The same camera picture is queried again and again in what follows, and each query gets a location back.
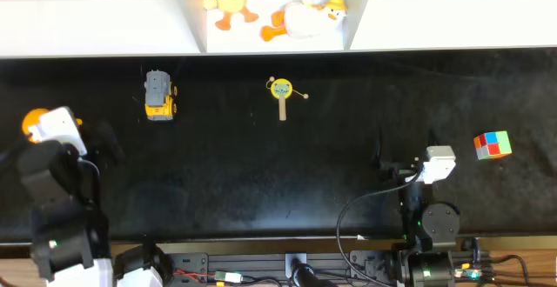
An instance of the toy vehicle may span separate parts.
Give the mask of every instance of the toy vehicle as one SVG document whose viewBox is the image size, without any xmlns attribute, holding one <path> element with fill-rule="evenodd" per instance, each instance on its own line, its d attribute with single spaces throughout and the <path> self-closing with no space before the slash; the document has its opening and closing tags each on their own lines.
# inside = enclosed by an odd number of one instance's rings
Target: toy vehicle
<svg viewBox="0 0 557 287">
<path fill-rule="evenodd" d="M 151 121 L 171 121 L 178 107 L 175 97 L 178 87 L 172 86 L 171 76 L 160 70 L 147 73 L 145 82 L 145 112 Z"/>
</svg>

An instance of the black table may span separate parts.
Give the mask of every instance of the black table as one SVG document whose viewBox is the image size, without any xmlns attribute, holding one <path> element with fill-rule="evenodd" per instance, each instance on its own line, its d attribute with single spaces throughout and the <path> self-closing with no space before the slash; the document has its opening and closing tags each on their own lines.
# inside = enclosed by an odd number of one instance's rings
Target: black table
<svg viewBox="0 0 557 287">
<path fill-rule="evenodd" d="M 341 208 L 384 189 L 370 165 L 379 129 L 387 156 L 421 156 L 427 133 L 457 167 L 435 196 L 461 211 L 461 234 L 557 230 L 557 50 L 309 56 L 4 60 L 0 147 L 34 108 L 67 105 L 108 121 L 127 156 L 103 172 L 115 240 L 332 236 Z M 144 74 L 165 70 L 179 117 L 152 123 Z M 309 99 L 265 89 L 285 77 Z M 478 161 L 473 138 L 507 130 L 513 154 Z M 30 239 L 30 198 L 13 168 L 0 178 L 0 242 Z M 343 233 L 400 237 L 396 193 L 360 204 Z"/>
</svg>

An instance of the rubik's cube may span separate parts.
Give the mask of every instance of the rubik's cube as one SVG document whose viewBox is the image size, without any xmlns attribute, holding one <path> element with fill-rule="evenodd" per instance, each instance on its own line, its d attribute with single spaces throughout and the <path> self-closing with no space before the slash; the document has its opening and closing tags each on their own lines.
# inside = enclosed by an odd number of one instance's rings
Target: rubik's cube
<svg viewBox="0 0 557 287">
<path fill-rule="evenodd" d="M 473 139 L 479 160 L 508 156 L 513 151 L 506 131 L 489 132 Z"/>
</svg>

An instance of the yellow hat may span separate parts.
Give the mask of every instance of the yellow hat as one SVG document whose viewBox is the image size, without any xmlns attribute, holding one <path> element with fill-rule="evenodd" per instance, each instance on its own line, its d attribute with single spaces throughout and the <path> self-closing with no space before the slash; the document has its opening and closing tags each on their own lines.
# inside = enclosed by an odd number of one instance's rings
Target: yellow hat
<svg viewBox="0 0 557 287">
<path fill-rule="evenodd" d="M 333 10 L 347 10 L 345 0 L 329 0 L 325 7 Z"/>
</svg>

